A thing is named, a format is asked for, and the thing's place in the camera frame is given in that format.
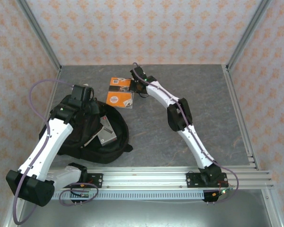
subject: wall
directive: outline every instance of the wall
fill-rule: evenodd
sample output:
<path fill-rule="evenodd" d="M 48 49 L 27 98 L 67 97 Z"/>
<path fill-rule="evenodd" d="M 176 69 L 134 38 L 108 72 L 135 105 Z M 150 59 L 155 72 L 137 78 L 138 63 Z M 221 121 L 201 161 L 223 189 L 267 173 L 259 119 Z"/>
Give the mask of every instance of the wall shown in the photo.
<path fill-rule="evenodd" d="M 284 212 L 284 0 L 270 4 L 232 71 L 253 148 L 273 171 Z"/>
<path fill-rule="evenodd" d="M 28 90 L 56 73 L 16 1 L 0 0 L 0 227 L 12 198 L 5 176 L 31 153 L 41 126 L 28 106 Z M 51 84 L 43 84 L 33 93 L 41 113 L 51 89 Z"/>
<path fill-rule="evenodd" d="M 29 0 L 62 65 L 226 64 L 260 0 Z"/>

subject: enclosure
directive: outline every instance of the enclosure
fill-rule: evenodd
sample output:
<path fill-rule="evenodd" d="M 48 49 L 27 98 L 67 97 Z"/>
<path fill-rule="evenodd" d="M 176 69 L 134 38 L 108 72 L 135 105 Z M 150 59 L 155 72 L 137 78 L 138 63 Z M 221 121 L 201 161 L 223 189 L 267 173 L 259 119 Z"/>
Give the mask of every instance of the enclosure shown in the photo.
<path fill-rule="evenodd" d="M 51 165 L 103 173 L 98 198 L 65 208 L 57 191 L 22 226 L 284 226 L 284 0 L 0 0 L 0 226 L 15 226 L 5 176 L 44 125 L 29 107 L 32 84 L 88 84 L 105 102 L 110 79 L 131 78 L 133 62 L 187 99 L 202 143 L 237 174 L 238 193 L 202 202 L 206 188 L 187 187 L 196 160 L 166 109 L 135 94 L 132 109 L 118 109 L 131 152 L 110 164 L 62 155 Z M 48 117 L 70 93 L 41 83 L 33 104 Z M 32 205 L 17 208 L 22 219 Z"/>

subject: orange booklet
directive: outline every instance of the orange booklet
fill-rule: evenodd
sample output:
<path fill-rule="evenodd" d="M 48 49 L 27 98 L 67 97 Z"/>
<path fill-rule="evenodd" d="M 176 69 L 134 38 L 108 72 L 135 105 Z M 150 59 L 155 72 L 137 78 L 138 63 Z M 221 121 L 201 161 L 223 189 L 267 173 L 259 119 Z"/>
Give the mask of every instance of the orange booklet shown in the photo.
<path fill-rule="evenodd" d="M 121 108 L 133 107 L 133 92 L 129 91 L 132 79 L 112 77 L 106 103 Z"/>

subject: wallpaper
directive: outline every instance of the wallpaper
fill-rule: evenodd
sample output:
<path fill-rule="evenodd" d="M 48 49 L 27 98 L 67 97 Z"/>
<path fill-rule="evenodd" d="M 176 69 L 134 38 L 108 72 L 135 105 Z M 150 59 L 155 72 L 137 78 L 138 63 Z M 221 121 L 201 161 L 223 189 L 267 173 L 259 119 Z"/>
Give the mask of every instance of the wallpaper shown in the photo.
<path fill-rule="evenodd" d="M 253 147 L 273 171 L 284 212 L 284 0 L 267 9 L 232 71 Z"/>
<path fill-rule="evenodd" d="M 5 176 L 27 159 L 41 126 L 28 106 L 28 90 L 32 83 L 55 78 L 56 73 L 16 1 L 0 0 L 0 227 L 13 196 Z M 33 92 L 41 113 L 51 89 L 45 83 Z"/>
<path fill-rule="evenodd" d="M 62 65 L 226 64 L 260 0 L 29 0 Z"/>

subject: black backpack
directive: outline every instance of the black backpack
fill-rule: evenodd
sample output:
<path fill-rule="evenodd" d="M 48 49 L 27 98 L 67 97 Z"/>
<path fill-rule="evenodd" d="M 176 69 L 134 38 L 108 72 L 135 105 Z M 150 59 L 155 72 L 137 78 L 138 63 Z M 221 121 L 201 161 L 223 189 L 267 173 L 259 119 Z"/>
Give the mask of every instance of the black backpack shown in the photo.
<path fill-rule="evenodd" d="M 66 96 L 61 103 L 67 104 L 70 97 L 70 95 Z M 107 164 L 115 161 L 123 152 L 132 151 L 133 147 L 128 144 L 128 127 L 122 115 L 114 107 L 96 99 L 91 99 L 90 102 L 93 102 L 92 105 L 96 105 L 99 111 L 84 115 L 82 122 L 78 123 L 62 144 L 58 155 L 69 155 L 90 162 Z M 84 146 L 101 129 L 100 117 L 105 115 L 114 129 L 117 139 L 102 146 L 96 136 Z"/>

